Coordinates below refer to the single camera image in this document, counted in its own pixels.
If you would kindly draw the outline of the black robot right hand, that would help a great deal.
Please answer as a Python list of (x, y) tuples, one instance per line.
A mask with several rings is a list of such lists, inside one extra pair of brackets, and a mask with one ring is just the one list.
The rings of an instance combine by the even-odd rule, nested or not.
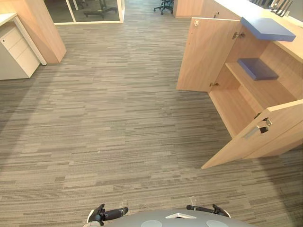
[(202, 212), (208, 212), (208, 213), (213, 213), (213, 214), (217, 214), (217, 215), (221, 215), (221, 216), (231, 218), (230, 214), (226, 210), (218, 207), (215, 204), (213, 204), (213, 209), (208, 209), (208, 208), (205, 208), (205, 207), (199, 207), (199, 206), (193, 206), (193, 205), (187, 205), (186, 209), (187, 210), (197, 210), (197, 211), (202, 211)]

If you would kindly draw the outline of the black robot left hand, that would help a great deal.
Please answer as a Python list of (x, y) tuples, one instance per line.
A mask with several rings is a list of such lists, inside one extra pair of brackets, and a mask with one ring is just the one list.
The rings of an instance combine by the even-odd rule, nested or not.
[(114, 220), (124, 216), (128, 212), (128, 207), (123, 207), (114, 210), (105, 210), (105, 205), (101, 204), (88, 215), (85, 227), (101, 227), (104, 225), (105, 221)]

